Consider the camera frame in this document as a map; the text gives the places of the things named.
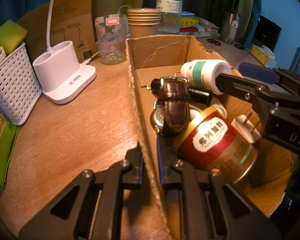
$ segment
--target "plastic water bottle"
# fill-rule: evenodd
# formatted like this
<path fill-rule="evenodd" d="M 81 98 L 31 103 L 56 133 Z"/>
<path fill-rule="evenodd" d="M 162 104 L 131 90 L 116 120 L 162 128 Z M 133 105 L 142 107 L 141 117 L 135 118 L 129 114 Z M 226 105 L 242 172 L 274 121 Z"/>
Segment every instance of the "plastic water bottle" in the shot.
<path fill-rule="evenodd" d="M 180 30 L 182 0 L 157 0 L 161 9 L 159 34 L 178 34 Z"/>

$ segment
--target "scissors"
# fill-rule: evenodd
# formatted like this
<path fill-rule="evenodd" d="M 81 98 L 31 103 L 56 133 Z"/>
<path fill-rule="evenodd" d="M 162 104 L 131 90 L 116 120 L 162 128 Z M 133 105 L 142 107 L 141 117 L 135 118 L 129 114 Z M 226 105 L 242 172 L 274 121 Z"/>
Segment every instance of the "scissors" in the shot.
<path fill-rule="evenodd" d="M 217 46 L 221 46 L 221 43 L 219 41 L 216 41 L 214 38 L 209 38 L 207 39 L 207 41 Z"/>

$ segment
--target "green sponge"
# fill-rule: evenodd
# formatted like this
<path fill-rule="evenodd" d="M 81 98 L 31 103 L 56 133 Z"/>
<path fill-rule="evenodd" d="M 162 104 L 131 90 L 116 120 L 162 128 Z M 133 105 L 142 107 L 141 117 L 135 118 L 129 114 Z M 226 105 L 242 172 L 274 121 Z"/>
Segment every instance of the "green sponge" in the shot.
<path fill-rule="evenodd" d="M 25 39 L 27 30 L 12 20 L 6 21 L 0 27 L 0 46 L 4 48 L 7 55 L 13 52 Z"/>

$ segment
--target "paper cup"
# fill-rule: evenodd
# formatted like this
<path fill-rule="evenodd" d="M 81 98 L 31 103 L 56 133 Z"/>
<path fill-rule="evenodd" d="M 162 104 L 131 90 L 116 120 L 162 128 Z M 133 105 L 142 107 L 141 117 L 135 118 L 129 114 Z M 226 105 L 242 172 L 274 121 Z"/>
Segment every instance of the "paper cup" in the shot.
<path fill-rule="evenodd" d="M 128 23 L 133 23 L 133 24 L 159 24 L 160 19 L 157 20 L 129 20 Z"/>
<path fill-rule="evenodd" d="M 138 17 L 128 16 L 128 19 L 129 20 L 158 20 L 158 19 L 161 19 L 161 16 L 151 16 L 151 17 L 148 17 L 148 16 L 138 16 Z"/>
<path fill-rule="evenodd" d="M 133 9 L 129 9 L 127 11 L 127 13 L 160 13 L 161 10 L 160 9 L 156 9 L 156 8 L 133 8 Z"/>
<path fill-rule="evenodd" d="M 161 13 L 127 13 L 128 17 L 161 17 Z"/>
<path fill-rule="evenodd" d="M 140 38 L 158 34 L 159 23 L 157 24 L 133 24 L 129 23 L 131 38 Z"/>

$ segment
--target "white lamp base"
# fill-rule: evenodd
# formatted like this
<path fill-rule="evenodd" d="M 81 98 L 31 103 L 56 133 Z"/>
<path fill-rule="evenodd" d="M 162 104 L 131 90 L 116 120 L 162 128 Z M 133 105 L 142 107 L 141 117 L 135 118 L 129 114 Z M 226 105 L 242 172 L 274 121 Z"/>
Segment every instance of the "white lamp base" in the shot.
<path fill-rule="evenodd" d="M 58 105 L 66 104 L 75 99 L 97 76 L 95 67 L 83 64 L 79 65 L 80 68 L 76 73 L 69 77 L 57 89 L 51 92 L 43 92 L 44 95 Z"/>
<path fill-rule="evenodd" d="M 63 41 L 33 62 L 44 95 L 56 104 L 73 100 L 96 77 L 96 69 L 80 64 L 72 41 Z"/>

